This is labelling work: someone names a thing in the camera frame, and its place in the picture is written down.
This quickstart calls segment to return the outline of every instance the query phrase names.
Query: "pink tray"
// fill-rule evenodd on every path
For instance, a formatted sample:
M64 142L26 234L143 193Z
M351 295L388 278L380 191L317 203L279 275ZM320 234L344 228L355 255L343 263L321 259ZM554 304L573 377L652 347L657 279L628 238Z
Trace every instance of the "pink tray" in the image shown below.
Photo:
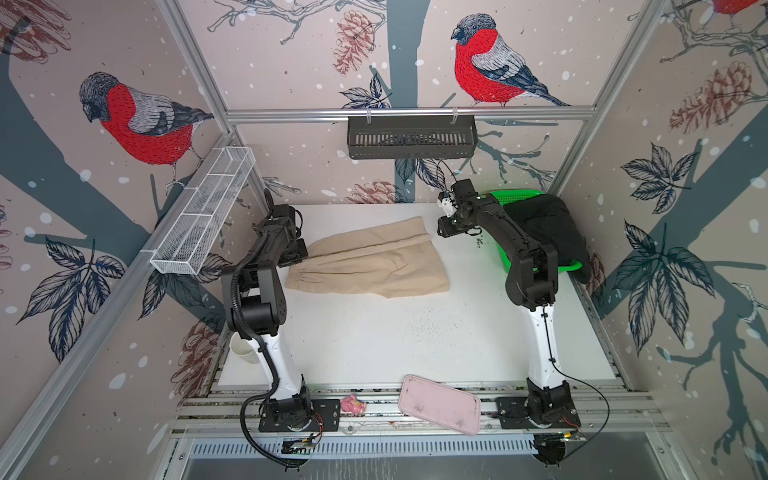
M480 431L480 399L441 383L408 375L402 382L400 412L466 435Z

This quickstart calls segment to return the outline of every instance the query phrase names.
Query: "pink figurine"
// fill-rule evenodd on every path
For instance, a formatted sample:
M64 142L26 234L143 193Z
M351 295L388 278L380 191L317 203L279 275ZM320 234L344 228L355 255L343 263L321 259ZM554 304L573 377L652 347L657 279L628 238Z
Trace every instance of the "pink figurine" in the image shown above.
M354 395L350 395L341 401L342 412L350 412L353 415L362 415L366 411L367 405L360 402Z

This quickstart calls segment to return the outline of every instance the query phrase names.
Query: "dark gray hanging basket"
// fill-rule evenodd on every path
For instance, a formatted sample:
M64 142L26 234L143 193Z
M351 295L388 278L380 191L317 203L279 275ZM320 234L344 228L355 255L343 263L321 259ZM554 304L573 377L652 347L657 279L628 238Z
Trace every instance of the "dark gray hanging basket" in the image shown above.
M475 153L474 115L350 117L349 158L467 158Z

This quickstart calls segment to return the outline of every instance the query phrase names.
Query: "bird head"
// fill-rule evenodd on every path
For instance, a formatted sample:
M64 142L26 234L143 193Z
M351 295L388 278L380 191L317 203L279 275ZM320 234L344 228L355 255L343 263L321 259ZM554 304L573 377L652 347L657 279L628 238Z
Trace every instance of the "bird head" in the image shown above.
M83 84L80 85L80 102L83 104L83 112L88 121L97 118L101 121L112 119L109 114L107 95L112 88L119 84L120 82L115 77L103 71L97 71L83 81Z
M466 46L469 40L475 36L475 33L486 28L496 29L496 22L490 15L485 13L467 15L456 25L451 39L458 41L462 46Z

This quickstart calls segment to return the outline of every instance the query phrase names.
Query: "white cup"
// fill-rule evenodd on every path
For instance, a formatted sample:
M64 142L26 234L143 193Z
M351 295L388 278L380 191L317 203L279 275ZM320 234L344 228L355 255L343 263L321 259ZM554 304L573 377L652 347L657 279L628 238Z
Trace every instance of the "white cup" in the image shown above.
M232 338L230 338L230 350L236 356L239 356L241 359L248 363L259 362L259 356L256 354L256 352L253 351L252 348L250 348L250 345L248 345L246 340L240 338L240 334L238 332L232 333Z

